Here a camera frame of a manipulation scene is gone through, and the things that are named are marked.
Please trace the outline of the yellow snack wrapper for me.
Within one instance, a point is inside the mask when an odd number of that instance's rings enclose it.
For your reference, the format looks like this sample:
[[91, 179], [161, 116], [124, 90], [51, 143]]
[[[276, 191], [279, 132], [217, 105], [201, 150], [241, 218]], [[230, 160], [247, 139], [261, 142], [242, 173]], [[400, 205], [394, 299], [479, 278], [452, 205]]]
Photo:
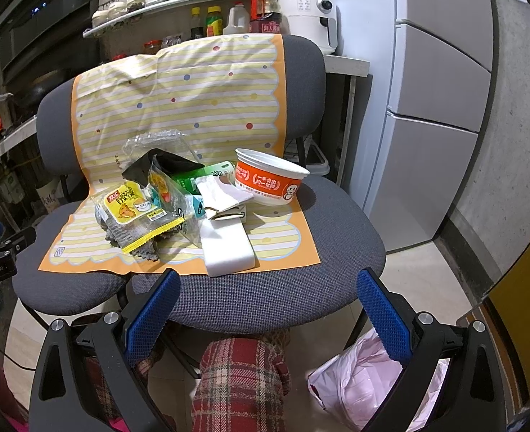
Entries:
[[96, 205], [104, 205], [119, 223], [127, 223], [131, 217], [151, 211], [153, 206], [162, 208], [151, 201], [134, 181], [125, 181], [106, 190], [96, 201]]

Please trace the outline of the clear plastic snack bag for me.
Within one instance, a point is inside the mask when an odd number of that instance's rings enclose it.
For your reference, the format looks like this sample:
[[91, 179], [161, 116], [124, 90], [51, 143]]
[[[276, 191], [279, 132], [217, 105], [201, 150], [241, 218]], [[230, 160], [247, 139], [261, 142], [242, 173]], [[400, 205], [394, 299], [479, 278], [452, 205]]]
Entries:
[[148, 183], [155, 190], [158, 202], [166, 211], [183, 217], [184, 221], [178, 225], [178, 229], [193, 245], [200, 248], [202, 203], [156, 165], [151, 166]]

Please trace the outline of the black plastic tray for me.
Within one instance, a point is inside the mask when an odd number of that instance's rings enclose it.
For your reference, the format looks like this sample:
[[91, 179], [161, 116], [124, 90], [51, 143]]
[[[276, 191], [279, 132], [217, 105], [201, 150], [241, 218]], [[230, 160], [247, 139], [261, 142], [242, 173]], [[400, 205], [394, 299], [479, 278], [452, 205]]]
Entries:
[[201, 163], [159, 148], [153, 148], [126, 167], [122, 171], [121, 176], [124, 180], [131, 180], [145, 187], [148, 183], [151, 166], [153, 165], [156, 165], [168, 176], [192, 172], [203, 168]]

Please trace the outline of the green tea bottle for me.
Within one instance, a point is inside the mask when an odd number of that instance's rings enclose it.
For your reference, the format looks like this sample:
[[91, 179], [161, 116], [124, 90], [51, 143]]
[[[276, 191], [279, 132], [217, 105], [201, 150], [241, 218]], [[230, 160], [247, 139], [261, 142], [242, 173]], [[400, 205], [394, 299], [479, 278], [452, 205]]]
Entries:
[[196, 179], [204, 176], [225, 176], [227, 180], [232, 181], [235, 177], [235, 167], [231, 162], [223, 161], [190, 172], [178, 173], [171, 176], [171, 178], [188, 193], [199, 195], [201, 193]]

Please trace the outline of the clear plastic clamshell container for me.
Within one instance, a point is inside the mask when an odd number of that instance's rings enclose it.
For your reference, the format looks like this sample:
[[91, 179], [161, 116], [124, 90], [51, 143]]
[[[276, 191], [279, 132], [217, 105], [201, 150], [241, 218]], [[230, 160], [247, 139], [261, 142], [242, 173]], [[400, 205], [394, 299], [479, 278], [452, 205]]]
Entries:
[[121, 146], [123, 154], [133, 161], [153, 149], [176, 154], [195, 163], [199, 162], [198, 154], [189, 143], [189, 137], [178, 130], [141, 133], [129, 138]]

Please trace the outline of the white foam block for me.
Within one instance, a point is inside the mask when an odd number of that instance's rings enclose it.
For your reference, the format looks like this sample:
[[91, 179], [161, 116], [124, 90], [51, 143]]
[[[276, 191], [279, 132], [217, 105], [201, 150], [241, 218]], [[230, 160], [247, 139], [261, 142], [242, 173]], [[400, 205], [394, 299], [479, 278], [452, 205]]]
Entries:
[[255, 267], [255, 253], [238, 217], [204, 220], [201, 226], [203, 261], [210, 277]]

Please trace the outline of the white paper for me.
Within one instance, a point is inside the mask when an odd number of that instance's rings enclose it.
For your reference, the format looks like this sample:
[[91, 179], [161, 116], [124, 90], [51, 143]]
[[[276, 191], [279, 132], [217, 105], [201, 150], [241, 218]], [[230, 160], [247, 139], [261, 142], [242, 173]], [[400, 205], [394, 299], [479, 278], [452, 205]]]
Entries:
[[253, 199], [246, 190], [236, 188], [227, 176], [200, 176], [195, 179], [202, 196], [202, 206], [210, 220], [243, 216], [244, 206]]

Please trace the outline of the orange white paper bowl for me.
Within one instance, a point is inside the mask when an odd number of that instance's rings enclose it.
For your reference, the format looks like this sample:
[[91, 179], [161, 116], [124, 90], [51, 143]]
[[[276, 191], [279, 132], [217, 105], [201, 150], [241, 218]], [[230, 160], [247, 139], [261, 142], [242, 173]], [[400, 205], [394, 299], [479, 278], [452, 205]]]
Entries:
[[253, 195], [261, 205], [284, 206], [293, 200], [310, 172], [291, 161], [265, 152], [236, 149], [236, 187]]

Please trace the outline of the grey rag cloth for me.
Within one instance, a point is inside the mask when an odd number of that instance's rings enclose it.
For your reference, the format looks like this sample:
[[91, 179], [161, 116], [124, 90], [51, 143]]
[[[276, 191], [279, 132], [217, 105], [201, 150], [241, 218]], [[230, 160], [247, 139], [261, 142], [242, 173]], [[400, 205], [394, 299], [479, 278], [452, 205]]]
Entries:
[[170, 237], [185, 222], [183, 216], [156, 206], [151, 211], [131, 217], [127, 223], [119, 223], [104, 205], [96, 205], [95, 218], [113, 247], [138, 260], [151, 261], [158, 260], [158, 239]]

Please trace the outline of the white blue milk carton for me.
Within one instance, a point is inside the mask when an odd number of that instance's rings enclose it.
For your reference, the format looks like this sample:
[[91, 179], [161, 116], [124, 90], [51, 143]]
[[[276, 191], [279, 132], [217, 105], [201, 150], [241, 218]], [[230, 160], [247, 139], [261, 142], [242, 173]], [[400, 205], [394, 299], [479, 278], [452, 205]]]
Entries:
[[246, 202], [252, 198], [250, 193], [240, 190], [206, 188], [201, 190], [202, 206], [210, 220], [246, 220]]

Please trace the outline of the pink trash bag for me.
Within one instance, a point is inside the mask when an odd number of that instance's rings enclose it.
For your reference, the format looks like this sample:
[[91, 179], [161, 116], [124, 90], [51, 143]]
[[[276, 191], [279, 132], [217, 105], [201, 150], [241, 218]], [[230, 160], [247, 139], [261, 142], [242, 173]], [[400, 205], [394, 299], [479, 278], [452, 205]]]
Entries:
[[353, 431], [361, 431], [377, 412], [402, 372], [389, 358], [374, 329], [353, 346], [309, 374], [308, 389], [318, 404]]

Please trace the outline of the striped door mat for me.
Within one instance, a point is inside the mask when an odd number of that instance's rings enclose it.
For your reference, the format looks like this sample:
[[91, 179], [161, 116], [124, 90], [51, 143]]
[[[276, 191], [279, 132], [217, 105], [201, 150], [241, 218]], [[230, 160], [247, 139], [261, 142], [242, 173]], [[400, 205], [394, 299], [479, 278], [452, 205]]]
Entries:
[[517, 350], [501, 315], [489, 297], [484, 297], [479, 304], [457, 318], [457, 326], [465, 327], [473, 321], [485, 323], [494, 344], [503, 384], [505, 416], [506, 420], [511, 422], [530, 400], [527, 380]]

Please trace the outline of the red plaid trouser leg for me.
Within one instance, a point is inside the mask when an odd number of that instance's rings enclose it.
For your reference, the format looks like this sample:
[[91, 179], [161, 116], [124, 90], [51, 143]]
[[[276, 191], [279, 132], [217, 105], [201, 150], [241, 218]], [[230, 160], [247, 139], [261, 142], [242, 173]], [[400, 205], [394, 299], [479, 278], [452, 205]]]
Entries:
[[192, 400], [194, 431], [285, 431], [288, 330], [213, 340]]

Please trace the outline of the curved metal spice shelf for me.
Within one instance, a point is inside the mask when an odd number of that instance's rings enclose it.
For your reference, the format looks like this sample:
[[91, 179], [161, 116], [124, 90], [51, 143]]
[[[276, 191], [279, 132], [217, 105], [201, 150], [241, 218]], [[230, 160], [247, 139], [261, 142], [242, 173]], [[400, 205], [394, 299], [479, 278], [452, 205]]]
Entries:
[[204, 3], [217, 1], [221, 0], [154, 0], [153, 2], [146, 4], [143, 8], [126, 12], [113, 19], [108, 19], [107, 22], [103, 22], [94, 28], [85, 29], [82, 33], [82, 37], [84, 39], [99, 38], [106, 31], [124, 26], [127, 22], [131, 22], [134, 19], [140, 19], [144, 16], [154, 15], [165, 11], [173, 11], [182, 7], [199, 6]]

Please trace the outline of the black range hood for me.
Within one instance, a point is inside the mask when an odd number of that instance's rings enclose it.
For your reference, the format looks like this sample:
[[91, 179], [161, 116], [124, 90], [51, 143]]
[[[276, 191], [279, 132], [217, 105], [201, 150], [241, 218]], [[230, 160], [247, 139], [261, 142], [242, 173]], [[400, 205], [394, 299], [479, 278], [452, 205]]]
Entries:
[[99, 62], [82, 36], [98, 0], [12, 0], [0, 16], [0, 88], [19, 91], [53, 70], [68, 76]]

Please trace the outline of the yellow striped orange-edged cloth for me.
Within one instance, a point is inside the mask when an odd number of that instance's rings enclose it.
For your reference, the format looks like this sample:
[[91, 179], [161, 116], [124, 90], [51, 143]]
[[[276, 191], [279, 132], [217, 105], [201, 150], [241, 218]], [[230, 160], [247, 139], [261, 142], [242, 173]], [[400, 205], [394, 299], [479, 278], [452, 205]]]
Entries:
[[[324, 57], [308, 39], [235, 34], [184, 42], [156, 55], [103, 64], [65, 88], [73, 134], [73, 158], [89, 183], [89, 197], [120, 185], [122, 152], [140, 134], [177, 130], [185, 134], [203, 165], [236, 161], [236, 148], [282, 157], [289, 127], [320, 121], [324, 112]], [[206, 275], [202, 249], [184, 236], [165, 240], [158, 261], [136, 260], [106, 242], [87, 198], [62, 227], [41, 260], [50, 273], [107, 271], [118, 275], [161, 273]], [[249, 205], [247, 237], [256, 268], [282, 270], [320, 263], [297, 199], [266, 216]]]

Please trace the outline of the yellow cap sauce bottle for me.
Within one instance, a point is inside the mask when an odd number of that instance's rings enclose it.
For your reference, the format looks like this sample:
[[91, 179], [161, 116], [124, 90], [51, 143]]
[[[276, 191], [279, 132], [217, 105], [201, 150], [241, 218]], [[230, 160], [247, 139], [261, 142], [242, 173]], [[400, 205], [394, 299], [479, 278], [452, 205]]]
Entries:
[[206, 13], [206, 37], [223, 34], [223, 18], [220, 6], [210, 6]]

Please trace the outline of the white vinegar jug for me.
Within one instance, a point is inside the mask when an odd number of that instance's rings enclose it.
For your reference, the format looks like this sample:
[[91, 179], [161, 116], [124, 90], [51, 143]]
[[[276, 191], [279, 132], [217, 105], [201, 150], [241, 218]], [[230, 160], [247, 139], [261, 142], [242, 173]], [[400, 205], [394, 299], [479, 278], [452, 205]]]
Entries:
[[249, 32], [250, 13], [246, 11], [242, 2], [237, 2], [229, 11], [227, 26], [223, 28], [223, 34], [245, 34]]

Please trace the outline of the large oil bottle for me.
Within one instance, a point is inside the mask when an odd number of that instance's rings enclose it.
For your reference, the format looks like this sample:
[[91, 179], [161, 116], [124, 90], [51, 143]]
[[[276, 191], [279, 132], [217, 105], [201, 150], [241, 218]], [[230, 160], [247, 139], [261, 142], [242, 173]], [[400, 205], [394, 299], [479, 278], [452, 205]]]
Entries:
[[251, 33], [281, 33], [282, 20], [279, 0], [251, 0]]

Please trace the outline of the white refrigerator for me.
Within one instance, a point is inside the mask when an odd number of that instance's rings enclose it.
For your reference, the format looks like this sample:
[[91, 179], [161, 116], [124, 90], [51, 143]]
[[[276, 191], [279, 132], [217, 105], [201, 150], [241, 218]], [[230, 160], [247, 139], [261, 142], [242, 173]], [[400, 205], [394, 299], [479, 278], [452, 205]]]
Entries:
[[389, 252], [431, 240], [490, 97], [491, 0], [336, 0], [338, 51], [364, 59], [343, 185]]

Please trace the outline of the white air fryer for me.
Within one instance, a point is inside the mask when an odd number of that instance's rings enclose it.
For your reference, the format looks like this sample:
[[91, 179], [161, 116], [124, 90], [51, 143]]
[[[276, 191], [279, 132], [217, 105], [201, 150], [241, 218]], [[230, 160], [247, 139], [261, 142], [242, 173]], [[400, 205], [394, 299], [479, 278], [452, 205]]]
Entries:
[[282, 31], [314, 42], [324, 55], [338, 46], [337, 5], [334, 0], [279, 0]]

